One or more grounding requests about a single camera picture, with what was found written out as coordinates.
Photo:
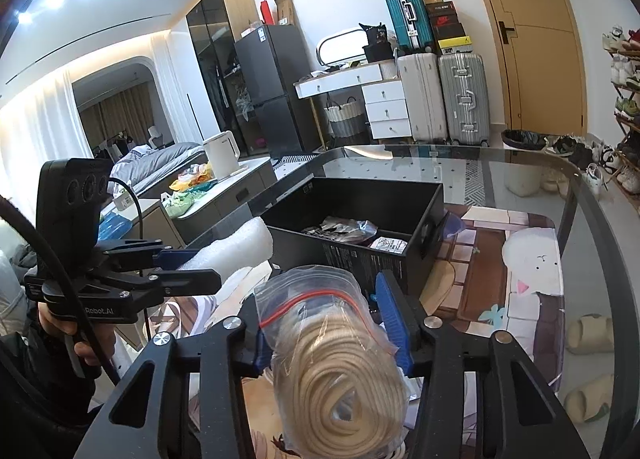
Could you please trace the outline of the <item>person's left hand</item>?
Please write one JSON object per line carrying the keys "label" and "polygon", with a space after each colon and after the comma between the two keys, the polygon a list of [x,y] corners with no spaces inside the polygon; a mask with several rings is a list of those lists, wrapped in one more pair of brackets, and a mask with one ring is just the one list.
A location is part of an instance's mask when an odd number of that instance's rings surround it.
{"label": "person's left hand", "polygon": [[[56,319],[49,311],[46,303],[38,304],[38,318],[40,325],[48,335],[54,335],[55,337],[69,335],[72,337],[78,332],[77,323]],[[93,330],[105,356],[107,358],[112,358],[115,352],[116,342],[114,326],[109,323],[102,323],[102,325],[94,325]],[[97,366],[99,364],[99,359],[96,357],[96,353],[94,353],[94,350],[87,341],[75,343],[74,352],[89,366]]]}

